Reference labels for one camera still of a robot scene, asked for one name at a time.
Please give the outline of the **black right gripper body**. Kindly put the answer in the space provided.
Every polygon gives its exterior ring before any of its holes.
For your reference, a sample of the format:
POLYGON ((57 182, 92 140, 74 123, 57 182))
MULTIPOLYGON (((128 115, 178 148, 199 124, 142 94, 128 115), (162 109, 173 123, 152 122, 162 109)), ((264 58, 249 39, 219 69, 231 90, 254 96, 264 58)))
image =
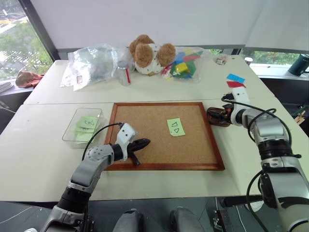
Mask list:
POLYGON ((224 109, 224 112, 223 112, 224 120, 231 121, 231 114, 233 112, 234 105, 231 103, 225 104, 223 105, 223 109, 224 109))

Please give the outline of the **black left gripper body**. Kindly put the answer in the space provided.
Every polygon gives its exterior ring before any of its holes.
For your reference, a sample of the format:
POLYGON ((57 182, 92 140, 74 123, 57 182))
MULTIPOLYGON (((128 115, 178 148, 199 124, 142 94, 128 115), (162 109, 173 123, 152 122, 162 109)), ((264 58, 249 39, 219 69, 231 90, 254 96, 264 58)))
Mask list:
POLYGON ((134 141, 130 143, 127 147, 127 155, 129 158, 131 158, 134 155, 135 151, 141 150, 143 148, 143 142, 142 141, 134 141))

